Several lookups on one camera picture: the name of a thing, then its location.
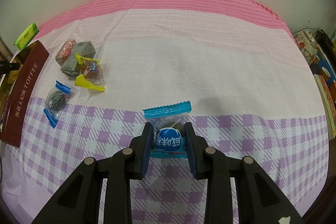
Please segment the blue dark candy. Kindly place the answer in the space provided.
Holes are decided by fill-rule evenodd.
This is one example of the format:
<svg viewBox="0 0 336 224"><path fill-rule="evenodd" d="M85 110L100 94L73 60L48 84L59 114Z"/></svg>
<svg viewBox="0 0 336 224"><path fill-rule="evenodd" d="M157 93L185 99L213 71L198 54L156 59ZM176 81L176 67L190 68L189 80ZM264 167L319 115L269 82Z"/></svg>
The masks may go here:
<svg viewBox="0 0 336 224"><path fill-rule="evenodd" d="M59 81L56 81L55 87L50 90L46 98L45 107L43 109L43 112L52 128L56 127L59 115L64 110L70 97L71 88Z"/></svg>

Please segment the light blue candy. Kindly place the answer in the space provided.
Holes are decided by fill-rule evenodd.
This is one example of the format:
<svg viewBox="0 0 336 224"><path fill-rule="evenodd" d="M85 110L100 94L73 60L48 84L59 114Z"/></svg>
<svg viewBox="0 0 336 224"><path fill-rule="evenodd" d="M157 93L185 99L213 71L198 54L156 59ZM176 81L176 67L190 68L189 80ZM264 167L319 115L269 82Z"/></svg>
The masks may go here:
<svg viewBox="0 0 336 224"><path fill-rule="evenodd" d="M151 157L158 159L186 158L186 116L191 102L158 106L143 111L145 119L154 129Z"/></svg>

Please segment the yellow candy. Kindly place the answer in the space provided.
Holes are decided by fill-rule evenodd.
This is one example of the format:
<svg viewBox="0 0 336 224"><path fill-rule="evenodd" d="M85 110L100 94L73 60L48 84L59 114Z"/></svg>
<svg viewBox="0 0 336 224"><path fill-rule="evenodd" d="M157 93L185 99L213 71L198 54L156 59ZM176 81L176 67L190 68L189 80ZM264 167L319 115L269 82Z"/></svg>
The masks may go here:
<svg viewBox="0 0 336 224"><path fill-rule="evenodd" d="M76 60L80 65L80 74L75 79L75 86L104 92L104 77L100 61L84 57L76 53Z"/></svg>

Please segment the pink brown cake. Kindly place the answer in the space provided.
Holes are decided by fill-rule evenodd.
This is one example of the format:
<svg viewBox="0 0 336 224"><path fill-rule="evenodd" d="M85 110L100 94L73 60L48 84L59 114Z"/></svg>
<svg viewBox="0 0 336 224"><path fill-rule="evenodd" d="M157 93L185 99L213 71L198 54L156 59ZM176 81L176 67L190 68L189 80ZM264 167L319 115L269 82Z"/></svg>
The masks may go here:
<svg viewBox="0 0 336 224"><path fill-rule="evenodd" d="M60 66L62 66L66 61L66 59L68 59L75 45L76 45L75 39L69 39L62 45L62 47L55 56L55 61Z"/></svg>

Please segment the pink purple checked tablecloth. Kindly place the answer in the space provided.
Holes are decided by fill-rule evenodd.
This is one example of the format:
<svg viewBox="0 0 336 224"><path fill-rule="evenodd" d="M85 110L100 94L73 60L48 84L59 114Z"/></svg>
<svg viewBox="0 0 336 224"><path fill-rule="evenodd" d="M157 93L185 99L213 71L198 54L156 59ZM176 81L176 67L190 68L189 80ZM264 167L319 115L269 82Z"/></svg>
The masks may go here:
<svg viewBox="0 0 336 224"><path fill-rule="evenodd" d="M329 134L309 65L290 30L251 0L97 0L39 26L49 51L19 148L2 150L2 198L31 223L88 156L103 159L142 132L143 109L190 101L198 135L252 156L305 214L327 178ZM43 112L66 40L90 41L105 91L76 88L52 128Z"/></svg>

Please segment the maroon gold toffee tin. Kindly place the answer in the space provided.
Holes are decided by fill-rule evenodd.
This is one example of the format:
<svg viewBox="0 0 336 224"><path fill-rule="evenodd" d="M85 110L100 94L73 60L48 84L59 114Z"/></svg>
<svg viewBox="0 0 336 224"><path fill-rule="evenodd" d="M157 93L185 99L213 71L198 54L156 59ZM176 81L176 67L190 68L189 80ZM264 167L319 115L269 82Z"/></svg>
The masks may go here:
<svg viewBox="0 0 336 224"><path fill-rule="evenodd" d="M36 41L15 55L1 79L1 141L14 147L21 144L22 129L31 94L49 57Z"/></svg>

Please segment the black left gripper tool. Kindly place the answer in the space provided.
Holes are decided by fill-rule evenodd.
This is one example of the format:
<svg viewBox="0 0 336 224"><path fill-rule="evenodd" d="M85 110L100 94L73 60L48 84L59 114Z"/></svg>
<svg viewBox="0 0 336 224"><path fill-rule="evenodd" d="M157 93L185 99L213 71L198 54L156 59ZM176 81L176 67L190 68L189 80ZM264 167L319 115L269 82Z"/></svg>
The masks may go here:
<svg viewBox="0 0 336 224"><path fill-rule="evenodd" d="M9 74L11 71L18 71L20 63L9 63L8 61L0 61L0 75Z"/></svg>

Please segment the cluttered items at right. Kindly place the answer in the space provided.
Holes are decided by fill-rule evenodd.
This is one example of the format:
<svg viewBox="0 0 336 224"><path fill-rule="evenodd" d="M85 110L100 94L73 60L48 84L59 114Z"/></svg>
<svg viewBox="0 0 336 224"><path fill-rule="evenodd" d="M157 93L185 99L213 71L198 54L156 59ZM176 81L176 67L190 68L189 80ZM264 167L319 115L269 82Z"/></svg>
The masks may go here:
<svg viewBox="0 0 336 224"><path fill-rule="evenodd" d="M335 48L323 30L304 28L293 34L314 75L326 113L329 139L335 138Z"/></svg>

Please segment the green tissue pack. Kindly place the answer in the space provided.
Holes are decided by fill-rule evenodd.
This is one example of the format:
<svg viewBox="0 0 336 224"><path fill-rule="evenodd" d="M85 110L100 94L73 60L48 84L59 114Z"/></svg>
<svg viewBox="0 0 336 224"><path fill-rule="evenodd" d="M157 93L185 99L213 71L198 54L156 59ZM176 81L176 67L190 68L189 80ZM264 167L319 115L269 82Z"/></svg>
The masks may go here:
<svg viewBox="0 0 336 224"><path fill-rule="evenodd" d="M35 23L31 23L16 39L14 45L18 50L24 50L30 41L37 35L39 29Z"/></svg>

